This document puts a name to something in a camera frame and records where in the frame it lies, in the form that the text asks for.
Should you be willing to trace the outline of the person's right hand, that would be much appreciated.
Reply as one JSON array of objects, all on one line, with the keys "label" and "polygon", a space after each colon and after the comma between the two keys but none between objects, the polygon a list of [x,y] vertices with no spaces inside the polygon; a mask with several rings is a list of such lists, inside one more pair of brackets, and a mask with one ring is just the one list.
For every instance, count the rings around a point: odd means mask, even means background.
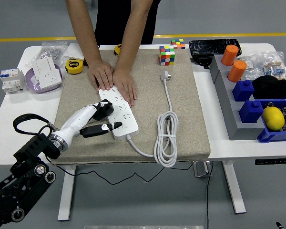
[{"label": "person's right hand", "polygon": [[113,68],[102,59],[88,62],[89,79],[96,91],[110,90],[113,87]]}]

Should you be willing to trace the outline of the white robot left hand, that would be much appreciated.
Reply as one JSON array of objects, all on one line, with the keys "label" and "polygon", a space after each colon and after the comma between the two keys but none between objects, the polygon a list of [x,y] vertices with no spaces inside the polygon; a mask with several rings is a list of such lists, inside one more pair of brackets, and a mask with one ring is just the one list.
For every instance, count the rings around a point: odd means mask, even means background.
[{"label": "white robot left hand", "polygon": [[89,127],[85,127],[85,125],[91,119],[100,121],[101,119],[109,116],[113,111],[114,108],[112,103],[106,99],[98,103],[87,105],[75,112],[59,131],[52,133],[50,139],[65,145],[67,148],[71,145],[72,139],[78,135],[88,138],[106,134],[121,127],[123,125],[122,122],[93,125]]}]

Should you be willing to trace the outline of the person's left hand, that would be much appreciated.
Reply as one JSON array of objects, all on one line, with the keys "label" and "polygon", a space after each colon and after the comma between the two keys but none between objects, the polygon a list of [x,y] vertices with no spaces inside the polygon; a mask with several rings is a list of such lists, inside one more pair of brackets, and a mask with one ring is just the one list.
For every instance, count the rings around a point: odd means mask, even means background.
[{"label": "person's left hand", "polygon": [[113,71],[113,83],[129,106],[133,107],[137,99],[137,91],[130,72],[116,68]]}]

